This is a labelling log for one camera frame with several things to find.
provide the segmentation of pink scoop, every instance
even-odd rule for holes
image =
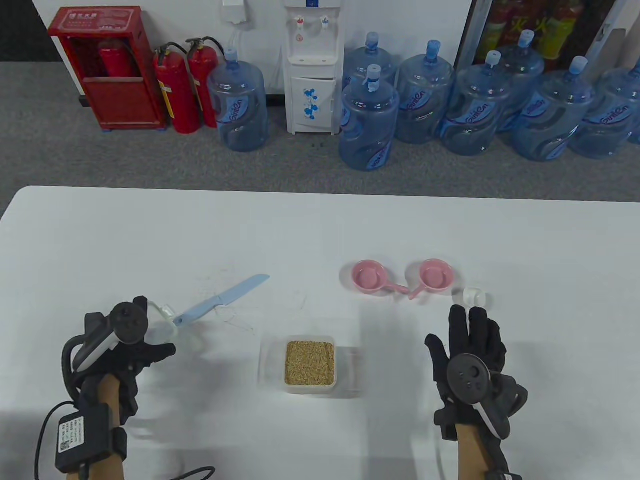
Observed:
[[[451,288],[453,280],[451,265],[438,259],[426,260],[420,265],[420,286],[409,295],[409,300],[425,290],[432,293],[445,292]]]
[[[409,289],[389,281],[387,270],[378,262],[363,260],[358,262],[351,272],[351,279],[358,290],[372,294],[381,290],[393,290],[407,295]]]

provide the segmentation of knife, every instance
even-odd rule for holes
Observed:
[[[191,307],[182,315],[178,315],[176,318],[174,318],[173,323],[175,326],[182,327],[188,325],[189,323],[195,322],[220,305],[231,305],[237,299],[245,296],[251,290],[259,287],[267,280],[269,280],[269,275],[254,275],[251,278],[247,278],[244,282],[237,284],[235,287],[230,288],[226,292],[221,293],[220,295],[216,295],[215,297],[207,298],[205,301],[197,304],[195,307]]]

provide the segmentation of white water dispenser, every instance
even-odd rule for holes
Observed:
[[[342,114],[342,0],[283,2],[287,130],[337,134]]]

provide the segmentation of fire extinguisher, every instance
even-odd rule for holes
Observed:
[[[140,72],[129,47],[117,39],[105,40],[98,45],[98,53],[109,77],[139,77]]]
[[[187,59],[189,60],[189,70],[193,77],[193,84],[196,87],[198,102],[200,103],[200,109],[204,117],[204,124],[211,128],[218,128],[216,112],[213,110],[209,89],[207,87],[209,74],[218,66],[218,55],[212,47],[204,44],[205,40],[215,43],[220,49],[222,56],[225,55],[225,50],[215,38],[205,36],[203,38],[187,39],[187,43],[191,44]]]
[[[200,114],[193,97],[187,64],[182,55],[169,50],[171,46],[187,54],[185,49],[173,42],[156,49],[156,77],[175,131],[182,134],[194,133],[200,128]]]

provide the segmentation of floor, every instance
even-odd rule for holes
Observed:
[[[336,137],[289,135],[284,109],[269,112],[267,146],[239,154],[207,128],[103,133],[62,63],[0,63],[0,84],[0,215],[27,185],[640,201],[632,145],[608,161],[568,152],[537,164],[500,139],[474,159],[396,142],[388,166],[361,173]]]

